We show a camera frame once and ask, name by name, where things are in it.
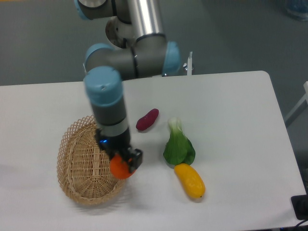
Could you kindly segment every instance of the blue joint cap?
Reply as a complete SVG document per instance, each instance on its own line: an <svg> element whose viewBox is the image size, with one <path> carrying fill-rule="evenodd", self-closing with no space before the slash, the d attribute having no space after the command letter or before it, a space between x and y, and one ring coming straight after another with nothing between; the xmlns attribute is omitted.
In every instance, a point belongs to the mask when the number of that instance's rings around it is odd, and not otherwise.
<svg viewBox="0 0 308 231"><path fill-rule="evenodd" d="M83 20L90 20L82 12L82 10L81 10L81 8L79 6L78 0L74 0L74 3L75 3L76 10L77 10L77 12L79 14L79 17L82 18Z"/></svg>
<svg viewBox="0 0 308 231"><path fill-rule="evenodd" d="M99 50L99 49L110 49L110 50L112 50L112 51L114 50L114 48L113 48L112 46L108 45L108 44L105 44L105 43L96 43L96 44L90 46L90 48L87 50L87 52L86 52L85 63L87 62L89 56L90 56L93 52L95 52L95 51L97 51L97 50Z"/></svg>
<svg viewBox="0 0 308 231"><path fill-rule="evenodd" d="M83 81L90 102L98 107L110 107L123 97L120 73L112 67L98 66Z"/></svg>
<svg viewBox="0 0 308 231"><path fill-rule="evenodd" d="M168 42L162 74L174 74L181 66L180 50L176 42Z"/></svg>

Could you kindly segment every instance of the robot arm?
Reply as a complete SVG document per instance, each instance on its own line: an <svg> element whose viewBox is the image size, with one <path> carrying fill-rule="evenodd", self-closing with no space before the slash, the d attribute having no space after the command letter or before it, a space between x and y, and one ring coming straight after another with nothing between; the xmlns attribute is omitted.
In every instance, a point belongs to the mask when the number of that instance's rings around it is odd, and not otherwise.
<svg viewBox="0 0 308 231"><path fill-rule="evenodd" d="M133 28L133 37L123 38L126 49L95 44L84 63L86 92L98 127L96 141L110 158L120 154L133 172L142 163L142 151L130 145L122 80L178 71L179 49L166 40L158 0L75 0L75 5L83 18L116 16L121 28Z"/></svg>

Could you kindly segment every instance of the black cable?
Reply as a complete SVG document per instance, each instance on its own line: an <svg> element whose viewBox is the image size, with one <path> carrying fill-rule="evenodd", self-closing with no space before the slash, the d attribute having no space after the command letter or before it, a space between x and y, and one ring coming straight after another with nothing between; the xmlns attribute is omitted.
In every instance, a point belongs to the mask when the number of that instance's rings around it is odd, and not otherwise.
<svg viewBox="0 0 308 231"><path fill-rule="evenodd" d="M299 223L293 228L293 231L297 231L297 228L298 228L301 224L303 224L303 223L305 223L305 222L307 222L307 221L308 221L308 219L299 222Z"/></svg>

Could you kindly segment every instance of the white metal frame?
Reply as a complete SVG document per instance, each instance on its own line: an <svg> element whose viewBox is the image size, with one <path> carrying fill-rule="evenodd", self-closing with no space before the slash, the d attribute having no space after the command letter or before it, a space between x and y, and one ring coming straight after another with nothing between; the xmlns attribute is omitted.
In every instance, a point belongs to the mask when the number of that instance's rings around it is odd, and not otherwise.
<svg viewBox="0 0 308 231"><path fill-rule="evenodd" d="M297 104L295 104L292 110L284 118L286 127L289 127L308 106L308 81L304 83L304 89L305 94L303 97L297 102Z"/></svg>

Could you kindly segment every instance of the green vegetable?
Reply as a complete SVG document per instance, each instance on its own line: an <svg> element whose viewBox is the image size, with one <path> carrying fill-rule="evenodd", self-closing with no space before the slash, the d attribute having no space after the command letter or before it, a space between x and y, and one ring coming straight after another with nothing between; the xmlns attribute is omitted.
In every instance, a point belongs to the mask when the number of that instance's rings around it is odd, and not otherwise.
<svg viewBox="0 0 308 231"><path fill-rule="evenodd" d="M171 165L186 163L191 165L195 158L195 150L190 140L182 131L182 122L173 117L168 120L170 138L164 150L164 158Z"/></svg>

